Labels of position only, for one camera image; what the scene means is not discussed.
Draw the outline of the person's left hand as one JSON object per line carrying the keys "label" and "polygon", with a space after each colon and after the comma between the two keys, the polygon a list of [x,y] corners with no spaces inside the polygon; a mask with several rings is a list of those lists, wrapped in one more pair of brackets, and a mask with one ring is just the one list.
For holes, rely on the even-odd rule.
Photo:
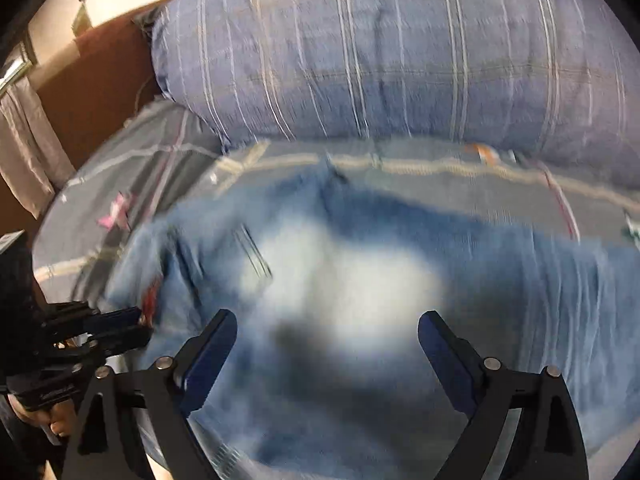
{"label": "person's left hand", "polygon": [[12,394],[8,395],[10,407],[22,422],[34,427],[48,427],[55,437],[69,437],[76,425],[76,408],[72,400],[54,404],[48,410],[29,411]]}

